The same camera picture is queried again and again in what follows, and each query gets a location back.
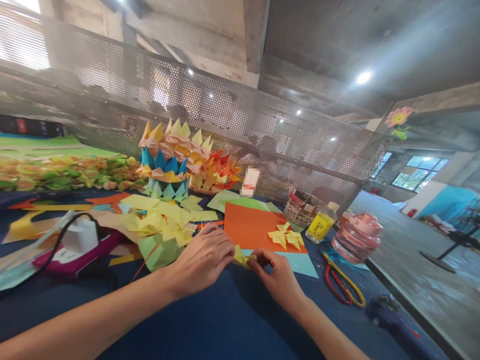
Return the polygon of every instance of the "glue gun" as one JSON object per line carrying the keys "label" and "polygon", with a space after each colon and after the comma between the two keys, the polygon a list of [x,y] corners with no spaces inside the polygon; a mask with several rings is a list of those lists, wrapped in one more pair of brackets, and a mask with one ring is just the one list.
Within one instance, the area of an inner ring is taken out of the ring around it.
{"label": "glue gun", "polygon": [[420,335],[402,321],[399,310],[391,295],[379,296],[368,304],[366,314],[374,324],[386,329],[414,359],[435,360],[436,357],[419,342]]}

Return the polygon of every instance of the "metal mesh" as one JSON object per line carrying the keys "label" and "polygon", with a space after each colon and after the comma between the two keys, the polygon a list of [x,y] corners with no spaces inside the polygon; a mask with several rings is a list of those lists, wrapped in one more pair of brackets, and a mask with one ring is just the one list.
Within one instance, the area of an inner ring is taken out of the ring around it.
{"label": "metal mesh", "polygon": [[188,121],[239,164],[262,195],[289,190],[350,205],[387,138],[239,83],[63,22],[0,5],[4,114],[64,124],[83,143],[138,157],[146,121]]}

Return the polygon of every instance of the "blue tablecloth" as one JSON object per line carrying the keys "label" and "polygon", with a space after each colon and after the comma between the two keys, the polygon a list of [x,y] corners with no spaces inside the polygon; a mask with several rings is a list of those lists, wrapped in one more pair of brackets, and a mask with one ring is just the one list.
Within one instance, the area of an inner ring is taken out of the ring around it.
{"label": "blue tablecloth", "polygon": [[[109,191],[79,191],[65,199],[66,204],[81,203],[89,197],[112,195]],[[208,202],[204,199],[200,205]],[[1,212],[1,236],[10,222],[24,214],[21,210]],[[44,213],[40,217],[57,217],[59,213]],[[334,234],[330,231],[327,237]],[[0,245],[5,256],[30,241]],[[317,245],[305,241],[319,279],[295,276],[305,294],[372,359],[410,359],[384,329],[367,317],[365,309],[346,306],[330,293],[323,279],[323,262]],[[108,263],[112,256],[106,256]],[[112,266],[120,286],[128,284],[142,264],[141,260]],[[380,281],[369,271],[355,271],[346,266],[345,272],[360,288],[368,301],[388,294]],[[144,269],[140,276],[148,274]],[[19,286],[0,301],[0,341],[6,340],[48,319],[101,297],[114,289],[109,278],[82,277],[75,282],[56,282],[38,276]],[[437,345],[402,310],[406,324],[421,335],[420,341],[439,360],[447,359]],[[149,317],[118,340],[100,359],[323,359],[314,342],[304,330],[281,309],[256,275],[241,266],[231,264],[210,288],[171,304]]]}

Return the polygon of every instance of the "concrete floor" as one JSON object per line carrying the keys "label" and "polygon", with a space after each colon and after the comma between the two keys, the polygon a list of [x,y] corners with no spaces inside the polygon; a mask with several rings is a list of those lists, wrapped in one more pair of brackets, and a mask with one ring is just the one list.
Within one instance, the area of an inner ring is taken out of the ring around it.
{"label": "concrete floor", "polygon": [[457,270],[450,273],[419,254],[440,255],[454,244],[448,237],[364,191],[350,208],[375,215],[384,227],[381,246],[370,259],[387,281],[462,358],[478,360],[480,254],[457,247],[444,259]]}

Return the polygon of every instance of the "yellow cable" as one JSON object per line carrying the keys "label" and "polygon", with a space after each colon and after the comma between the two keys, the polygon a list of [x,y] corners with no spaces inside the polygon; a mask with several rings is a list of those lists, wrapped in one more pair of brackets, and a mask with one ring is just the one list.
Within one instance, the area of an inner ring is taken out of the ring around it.
{"label": "yellow cable", "polygon": [[330,264],[330,266],[332,266],[350,285],[351,287],[355,290],[355,292],[357,293],[358,295],[358,298],[360,299],[360,302],[358,302],[353,296],[352,296],[352,293],[350,293],[350,291],[346,288],[346,292],[348,293],[348,295],[351,297],[351,300],[352,302],[358,306],[360,309],[363,309],[367,303],[365,302],[365,298],[364,298],[364,295],[362,294],[362,292],[360,291],[360,289],[357,287],[357,285],[355,285],[355,283],[349,279],[349,277],[347,275],[345,275],[342,270],[339,269],[339,267],[337,265],[335,265],[335,263],[330,260],[329,256],[326,254],[326,253],[322,253],[323,256],[326,258],[326,260],[328,261],[328,263]]}

